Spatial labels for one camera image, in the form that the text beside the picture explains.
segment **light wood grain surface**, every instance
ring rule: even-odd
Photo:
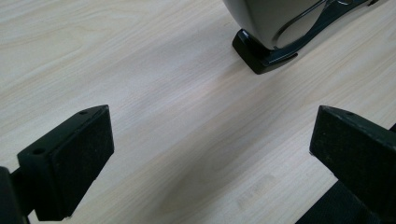
[[[308,153],[319,105],[396,122],[396,1],[262,76],[238,29],[220,0],[1,1],[0,165],[106,104],[115,154],[63,223],[294,223],[335,182]]]

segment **black metal stand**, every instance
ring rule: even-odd
[[[269,50],[243,29],[236,34],[233,47],[257,75],[272,71],[297,57],[297,51],[331,23],[367,1],[354,0],[349,5],[328,1],[327,6],[308,33],[283,49]]]

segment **wooden floor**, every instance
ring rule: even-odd
[[[308,153],[319,105],[396,122],[396,1],[262,76],[239,28],[220,0],[1,1],[0,165],[109,105],[115,154],[63,223],[294,223],[335,182]]]

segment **black rubber foot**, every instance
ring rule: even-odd
[[[278,55],[276,50],[269,50],[263,45],[257,43],[248,36],[245,30],[240,30],[233,39],[233,47],[239,56],[257,75],[272,71],[285,63],[288,63],[297,56],[297,53],[291,55]]]

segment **black base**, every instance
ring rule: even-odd
[[[362,5],[368,0],[355,0],[349,5],[337,1],[328,3],[317,22],[303,37],[283,49],[267,49],[245,30],[240,30],[233,39],[233,47],[241,58],[257,74],[272,71],[297,56],[297,51],[311,41],[317,34],[350,10]]]
[[[340,181],[296,224],[382,224]]]

